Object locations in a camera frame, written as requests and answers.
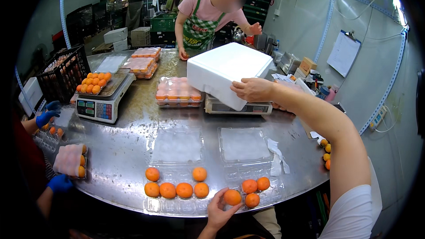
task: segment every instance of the clipboard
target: clipboard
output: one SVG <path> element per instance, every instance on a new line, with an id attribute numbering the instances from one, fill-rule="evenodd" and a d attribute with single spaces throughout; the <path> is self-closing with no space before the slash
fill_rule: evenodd
<path id="1" fill-rule="evenodd" d="M 354 36 L 354 31 L 349 33 L 341 30 L 327 63 L 343 77 L 350 72 L 357 58 L 362 43 Z"/>

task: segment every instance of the white sleeve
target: white sleeve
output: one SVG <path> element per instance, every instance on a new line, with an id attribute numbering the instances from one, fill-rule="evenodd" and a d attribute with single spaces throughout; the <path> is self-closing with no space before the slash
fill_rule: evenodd
<path id="1" fill-rule="evenodd" d="M 369 239 L 372 232 L 370 185 L 359 185 L 344 193 L 333 205 L 320 239 Z"/>

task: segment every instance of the blue rubber glove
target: blue rubber glove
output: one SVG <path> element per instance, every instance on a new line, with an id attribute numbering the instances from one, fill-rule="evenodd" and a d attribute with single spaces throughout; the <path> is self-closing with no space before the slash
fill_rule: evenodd
<path id="1" fill-rule="evenodd" d="M 46 105 L 47 110 L 57 110 L 60 107 L 60 102 L 58 100 L 54 100 Z"/>
<path id="2" fill-rule="evenodd" d="M 74 185 L 68 178 L 66 174 L 61 174 L 55 176 L 50 182 L 47 184 L 48 187 L 50 187 L 53 191 L 53 194 L 59 193 L 65 193 L 67 192 L 71 187 Z"/>
<path id="3" fill-rule="evenodd" d="M 59 114 L 60 114 L 60 110 L 47 111 L 47 112 L 41 114 L 40 116 L 37 116 L 37 118 L 35 119 L 35 123 L 37 124 L 38 128 L 41 128 L 43 125 L 49 123 L 49 120 L 53 116 L 56 116 L 58 118 Z"/>

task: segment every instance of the digital weighing scale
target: digital weighing scale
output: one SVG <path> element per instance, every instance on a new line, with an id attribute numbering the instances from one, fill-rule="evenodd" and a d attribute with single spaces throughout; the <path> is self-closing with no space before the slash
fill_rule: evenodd
<path id="1" fill-rule="evenodd" d="M 129 72 L 129 69 L 119 69 L 98 95 L 78 94 L 77 115 L 99 122 L 115 123 L 118 104 L 130 84 L 136 80 L 135 75 Z"/>
<path id="2" fill-rule="evenodd" d="M 267 103 L 247 103 L 242 110 L 236 111 L 220 102 L 217 98 L 207 94 L 205 97 L 205 112 L 208 114 L 259 114 L 269 115 L 273 107 Z"/>

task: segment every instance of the stainless steel table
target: stainless steel table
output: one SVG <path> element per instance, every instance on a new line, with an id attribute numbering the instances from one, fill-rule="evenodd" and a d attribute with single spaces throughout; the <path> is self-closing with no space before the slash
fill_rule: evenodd
<path id="1" fill-rule="evenodd" d="M 132 52 L 89 56 L 88 61 L 93 71 L 104 56 L 129 56 Z M 194 56 L 198 52 L 188 53 Z M 284 174 L 282 170 L 280 178 L 284 184 L 284 196 L 277 202 L 296 197 L 329 179 L 329 173 L 323 166 L 323 149 L 317 147 L 316 140 L 307 138 L 295 115 L 280 110 L 273 110 L 268 116 L 241 116 L 210 115 L 202 107 L 160 109 L 154 98 L 156 83 L 161 76 L 186 76 L 186 62 L 178 58 L 177 49 L 162 51 L 160 65 L 152 79 L 138 79 L 131 84 L 120 102 L 118 119 L 114 125 L 81 119 L 90 151 L 88 178 L 75 182 L 79 190 L 122 208 L 154 215 L 176 216 L 146 210 L 146 141 L 156 129 L 193 126 L 201 127 L 205 140 L 211 196 L 225 187 L 224 170 L 218 151 L 218 127 L 260 127 L 269 138 L 279 141 L 278 147 L 290 166 L 291 173 Z M 264 204 L 260 208 L 277 202 Z M 186 216 L 205 215 L 206 213 Z"/>

